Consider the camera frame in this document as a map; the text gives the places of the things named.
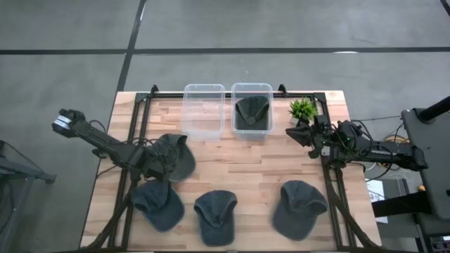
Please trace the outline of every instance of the black cable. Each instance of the black cable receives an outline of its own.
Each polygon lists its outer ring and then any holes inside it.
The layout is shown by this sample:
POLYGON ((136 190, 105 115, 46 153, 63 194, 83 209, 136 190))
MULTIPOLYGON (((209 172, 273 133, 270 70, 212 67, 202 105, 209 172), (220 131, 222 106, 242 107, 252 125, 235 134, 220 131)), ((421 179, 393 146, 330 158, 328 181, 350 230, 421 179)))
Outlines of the black cable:
POLYGON ((339 142, 342 144, 342 147, 344 147, 346 150, 350 150, 350 149, 345 145, 345 143, 342 141, 342 139, 340 138, 340 135, 339 135, 339 132, 338 132, 338 128, 337 128, 334 124, 331 124, 331 126, 334 127, 334 129, 333 129, 332 127, 331 127, 331 129, 334 130, 334 132, 335 132, 337 138, 339 139, 339 142))
POLYGON ((399 127, 397 128, 397 130, 395 131, 395 137, 394 137, 394 143, 395 143, 395 139, 397 139, 397 134, 399 133, 400 127, 403 126, 403 123, 401 123, 399 125, 399 127))
POLYGON ((117 167, 117 165, 114 165, 114 166, 112 166, 111 168, 107 168, 107 169, 105 169, 104 171, 98 173, 97 176, 96 176, 96 179, 97 179, 101 174, 104 174, 104 173, 110 171, 111 169, 114 169, 115 167, 117 167))
POLYGON ((91 126, 91 127, 92 127, 92 122, 99 124, 100 127, 103 129, 103 133, 106 133, 106 127, 103 126, 103 124, 101 124, 100 121, 98 121, 97 119, 93 119, 93 120, 89 121, 89 126, 91 126))
POLYGON ((352 134, 353 134, 353 138, 354 138, 353 149, 356 150, 356 147, 358 146, 357 141, 356 141, 356 132, 354 131, 353 127, 350 127, 350 130, 352 130, 352 134))
POLYGON ((361 165, 363 167, 363 171, 366 172, 366 165, 359 163, 359 162, 349 162, 349 163, 361 165))
MULTIPOLYGON (((163 143, 168 144, 168 145, 170 146, 170 148, 171 148, 172 150, 175 151, 175 162, 174 162, 174 164, 177 164, 177 163, 178 163, 178 158, 179 158, 178 150, 176 149, 176 147, 175 147, 174 145, 172 145, 171 143, 169 143, 169 142, 167 142, 167 141, 165 141, 165 140, 160 140, 160 139, 147 139, 147 138, 136 137, 136 138, 132 138, 132 139, 125 140, 125 141, 120 141, 120 142, 118 142, 118 143, 110 143, 110 144, 123 144, 123 143, 129 142, 129 141, 131 141, 131 143, 133 143, 133 141, 136 141, 136 140, 144 141, 144 145, 147 145, 147 143, 151 144, 152 147, 153 147, 153 150, 154 150, 155 153, 156 153, 156 156, 153 156, 153 160, 156 160, 157 158, 159 158, 160 163, 161 163, 161 165, 162 165, 162 170, 163 170, 164 173, 167 173, 167 172, 168 172, 168 173, 172 173, 172 172, 173 172, 173 171, 169 171, 169 170, 166 169, 165 160, 162 158, 162 155, 158 152, 158 149, 154 147, 154 141, 161 141, 161 142, 163 142, 163 143)), ((97 174, 96 179, 97 179, 101 174, 104 174, 104 173, 106 173, 107 171, 110 171, 111 169, 114 169, 116 166, 117 166, 117 165, 115 165, 115 166, 113 166, 113 167, 111 167, 111 168, 108 168, 108 169, 106 169, 106 170, 100 172, 99 174, 97 174)), ((142 171, 139 171, 138 169, 134 169, 134 170, 135 170, 136 172, 140 173, 140 174, 143 174, 143 175, 144 175, 144 180, 147 181, 147 178, 145 177, 145 174, 147 173, 147 171, 142 172, 142 171)))
POLYGON ((400 115, 398 116, 387 116, 387 117, 378 117, 378 118, 372 118, 372 119, 358 119, 357 121, 371 121, 371 120, 379 120, 379 119, 392 119, 395 117, 401 117, 400 115))
POLYGON ((1 226, 1 228, 0 228, 0 235, 3 233, 3 231, 5 230, 5 227, 8 225, 9 220, 11 219, 11 217, 13 215, 13 212, 14 212, 14 209, 15 209, 15 207, 14 207, 13 186, 11 185, 11 182, 8 181, 8 180, 6 181, 6 184, 9 187, 9 197, 10 197, 10 201, 11 201, 11 212, 9 212, 9 215, 8 215, 7 220, 5 221, 5 224, 3 224, 1 226))
POLYGON ((360 149, 360 150, 359 150, 359 156, 361 156, 361 157, 366 157, 368 154, 371 153, 371 150, 372 150, 372 145, 373 145, 373 138, 372 138, 372 135, 371 135, 371 133, 368 132, 368 129, 367 129, 366 125, 365 125, 361 120, 356 120, 356 119, 355 119, 355 120, 352 120, 352 122, 358 122, 358 123, 360 123, 360 124, 364 127, 364 130, 366 130, 365 134, 367 135, 369 141, 371 142, 371 144, 370 144, 369 147, 368 147, 367 152, 366 152, 364 155, 361 154, 361 151, 362 151, 363 149, 360 149))
POLYGON ((385 172, 383 172, 383 173, 382 173, 381 175, 379 175, 379 176, 376 176, 376 177, 374 177, 374 178, 372 178, 372 179, 367 180, 366 183, 369 182, 369 181, 375 180, 375 179, 379 179, 380 177, 386 175, 386 173, 391 169, 392 164, 394 163, 394 154, 392 153, 392 151, 391 151, 389 148, 386 148, 385 146, 382 146, 382 145, 380 145, 380 146, 378 146, 378 147, 379 147, 379 148, 384 148, 385 150, 389 151, 389 153, 391 154, 391 163, 389 164, 389 166, 387 167, 387 169, 386 169, 385 172))

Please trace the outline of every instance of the white label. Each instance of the white label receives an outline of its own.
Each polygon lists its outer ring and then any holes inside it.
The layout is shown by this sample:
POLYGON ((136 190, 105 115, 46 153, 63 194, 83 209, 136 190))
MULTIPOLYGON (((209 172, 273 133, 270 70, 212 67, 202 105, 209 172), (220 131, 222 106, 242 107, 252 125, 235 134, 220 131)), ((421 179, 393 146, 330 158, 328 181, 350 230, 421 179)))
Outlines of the white label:
POLYGON ((68 119, 68 118, 66 118, 66 117, 64 117, 64 116, 61 116, 61 115, 59 115, 59 116, 56 118, 56 120, 60 120, 60 121, 62 121, 62 122, 64 122, 64 123, 67 123, 67 124, 69 124, 69 123, 72 122, 72 120, 70 120, 70 119, 68 119))
POLYGON ((69 127, 68 124, 66 124, 66 123, 64 123, 64 122, 62 122, 62 121, 60 121, 60 120, 58 120, 58 119, 55 120, 53 123, 57 124, 57 125, 60 126, 60 127, 63 127, 64 129, 67 129, 67 130, 70 129, 70 127, 69 127))

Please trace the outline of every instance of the clear plastic container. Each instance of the clear plastic container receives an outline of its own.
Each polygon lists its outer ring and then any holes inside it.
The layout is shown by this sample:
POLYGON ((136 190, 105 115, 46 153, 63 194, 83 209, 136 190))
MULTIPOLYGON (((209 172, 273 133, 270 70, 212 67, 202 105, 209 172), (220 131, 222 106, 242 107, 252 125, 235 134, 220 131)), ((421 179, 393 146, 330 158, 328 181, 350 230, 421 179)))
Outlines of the clear plastic container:
POLYGON ((181 129, 193 141, 220 141, 224 130, 225 87, 189 84, 184 88, 181 129))
POLYGON ((263 141, 274 130, 274 91, 269 84, 237 83, 231 87, 231 129, 237 139, 263 141), (251 96, 264 96, 269 100, 267 130, 240 130, 236 128, 236 103, 251 96))

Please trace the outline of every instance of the metal stand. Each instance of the metal stand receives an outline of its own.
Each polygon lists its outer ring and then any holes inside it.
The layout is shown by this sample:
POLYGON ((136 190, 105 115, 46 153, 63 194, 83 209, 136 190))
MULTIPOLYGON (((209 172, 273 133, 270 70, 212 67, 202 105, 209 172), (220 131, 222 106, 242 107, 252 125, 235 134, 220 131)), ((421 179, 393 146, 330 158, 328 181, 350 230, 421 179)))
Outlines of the metal stand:
MULTIPOLYGON (((0 141, 0 151, 5 147, 5 142, 0 141)), ((38 169, 27 167, 17 162, 12 162, 0 155, 0 179, 9 184, 11 191, 11 213, 9 214, 4 229, 0 234, 0 252, 8 252, 11 240, 15 234, 20 218, 27 204, 31 187, 35 179, 42 179, 46 183, 54 183, 56 175, 50 175, 38 169)))

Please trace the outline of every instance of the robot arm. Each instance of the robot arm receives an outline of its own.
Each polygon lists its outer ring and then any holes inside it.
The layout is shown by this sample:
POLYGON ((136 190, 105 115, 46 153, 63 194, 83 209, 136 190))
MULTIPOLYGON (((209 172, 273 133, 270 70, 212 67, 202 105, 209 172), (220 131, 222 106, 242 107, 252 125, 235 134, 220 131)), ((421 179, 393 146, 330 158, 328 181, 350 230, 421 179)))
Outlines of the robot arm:
POLYGON ((59 111, 59 116, 51 125, 53 130, 67 138, 79 137, 97 147, 93 153, 100 157, 101 153, 107 153, 114 163, 131 172, 139 171, 146 178, 155 177, 158 180, 167 180, 169 175, 162 167, 150 168, 150 163, 155 155, 149 148, 119 141, 107 133, 90 125, 82 112, 76 110, 59 111))
POLYGON ((423 151, 410 143, 373 141, 364 137, 360 126, 348 120, 338 122, 335 128, 325 122, 323 115, 316 116, 311 126, 303 119, 297 127, 286 129, 286 133, 300 145, 313 147, 310 158, 329 149, 331 167, 344 168, 351 161, 392 163, 414 171, 428 167, 423 151))

